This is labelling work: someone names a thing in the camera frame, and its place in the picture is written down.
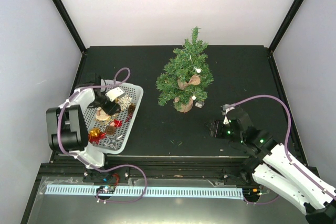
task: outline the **black tabletop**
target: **black tabletop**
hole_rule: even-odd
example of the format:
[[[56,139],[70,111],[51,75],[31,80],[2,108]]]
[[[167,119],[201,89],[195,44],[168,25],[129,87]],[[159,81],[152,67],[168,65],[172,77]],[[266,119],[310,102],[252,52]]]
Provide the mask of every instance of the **black tabletop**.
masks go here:
[[[90,47],[81,75],[95,72],[113,79],[122,67],[131,69],[128,83],[139,85],[144,95],[126,147],[125,156],[241,157],[243,152],[227,140],[212,138],[204,123],[223,119],[220,106],[257,94],[278,96],[263,46],[209,46],[207,63],[214,82],[207,88],[203,108],[177,112],[173,102],[158,105],[156,79],[177,46],[97,46]],[[120,74],[118,80],[124,79]],[[253,100],[241,106],[255,126],[284,141],[287,122],[281,105],[269,99]]]

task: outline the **black metal frame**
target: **black metal frame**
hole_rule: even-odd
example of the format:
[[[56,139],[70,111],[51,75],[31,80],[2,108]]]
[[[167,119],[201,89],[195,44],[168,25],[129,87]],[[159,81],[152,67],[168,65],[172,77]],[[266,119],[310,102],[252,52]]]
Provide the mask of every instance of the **black metal frame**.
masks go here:
[[[74,87],[79,84],[81,74],[83,71],[83,67],[86,60],[86,47],[84,46],[68,12],[66,11],[61,0],[52,0],[57,7],[60,15],[62,16],[64,22],[66,23],[70,33],[73,36],[78,48],[82,52],[82,58],[76,73],[76,77],[71,89],[73,92]],[[283,100],[283,102],[288,105],[288,101],[286,98],[285,91],[283,89],[281,79],[279,76],[279,72],[274,61],[273,52],[278,46],[280,40],[285,34],[287,28],[289,27],[291,21],[294,18],[294,15],[298,11],[301,6],[303,0],[294,0],[290,10],[288,11],[286,17],[284,18],[278,32],[276,33],[271,45],[268,48],[269,54],[269,65],[274,77],[274,81],[279,93],[279,97]],[[297,154],[297,159],[302,163],[307,165],[307,159],[304,155],[303,148],[299,139],[298,132],[296,130],[294,122],[292,123],[291,128],[291,139],[295,146],[295,151]],[[139,167],[145,170],[145,173],[149,178],[174,178],[174,175],[178,174],[183,176],[181,179],[209,179],[209,180],[223,180],[223,175],[225,173],[229,173],[233,169],[237,169],[237,167],[245,160],[244,158],[235,158],[234,161],[229,158],[223,160],[223,158],[189,158],[189,157],[181,157],[181,158],[136,158],[136,157],[115,157],[108,156],[107,160],[112,165],[118,164],[128,164],[132,163],[134,165],[138,165]],[[26,210],[24,212],[21,223],[27,223],[28,218],[33,207],[36,193],[40,184],[42,177],[44,176],[69,176],[69,177],[82,177],[85,171],[85,167],[78,161],[74,160],[71,157],[61,156],[57,153],[53,152],[50,162],[46,164],[41,164],[40,170],[37,174],[35,183],[33,185],[33,189],[31,191],[31,195],[29,197]],[[138,173],[137,170],[130,170],[131,178],[140,178],[141,174]],[[241,188],[252,188],[255,185],[245,185],[240,180],[236,180],[235,178],[226,179],[226,184],[228,185],[236,185]]]

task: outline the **artificial christmas tree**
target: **artificial christmas tree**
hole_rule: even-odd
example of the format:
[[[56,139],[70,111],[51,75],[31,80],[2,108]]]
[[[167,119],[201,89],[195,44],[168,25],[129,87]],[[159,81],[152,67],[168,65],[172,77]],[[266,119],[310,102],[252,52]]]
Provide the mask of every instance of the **artificial christmas tree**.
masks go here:
[[[159,105],[163,106],[167,101],[174,100],[178,111],[187,112],[194,100],[203,102],[207,98],[204,89],[214,79],[205,63],[207,55],[202,53],[208,44],[197,40],[198,30],[198,27],[192,30],[192,40],[185,39],[182,49],[174,49],[176,57],[164,66],[166,73],[158,77],[156,86],[161,91]]]

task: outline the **white wall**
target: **white wall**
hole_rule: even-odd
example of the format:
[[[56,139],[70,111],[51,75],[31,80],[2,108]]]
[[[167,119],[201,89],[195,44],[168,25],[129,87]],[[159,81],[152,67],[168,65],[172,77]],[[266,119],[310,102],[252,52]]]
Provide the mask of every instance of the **white wall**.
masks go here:
[[[336,0],[304,0],[275,59],[308,162],[336,186]]]
[[[86,46],[269,46],[293,0],[62,0]]]
[[[0,222],[20,223],[80,52],[51,0],[0,0],[0,57]]]

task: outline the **gray basket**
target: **gray basket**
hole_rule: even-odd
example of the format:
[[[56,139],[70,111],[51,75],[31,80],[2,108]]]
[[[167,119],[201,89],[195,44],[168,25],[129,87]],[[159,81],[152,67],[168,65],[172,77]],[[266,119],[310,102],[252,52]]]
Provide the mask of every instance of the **gray basket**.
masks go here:
[[[106,80],[106,84],[113,84],[113,81]],[[143,96],[143,89],[140,86],[123,83],[119,87],[132,98],[132,103],[135,104],[135,111],[133,113],[132,119],[129,122],[125,122],[128,117],[127,110],[121,111],[118,114],[116,119],[122,121],[122,126],[117,128],[113,136],[106,135],[106,137],[100,140],[99,144],[96,146],[96,148],[104,153],[119,154],[124,150]],[[106,125],[96,121],[96,111],[97,109],[86,109],[84,111],[83,114],[85,124],[88,131],[90,131],[92,128],[99,128],[100,131],[103,132],[105,131]]]

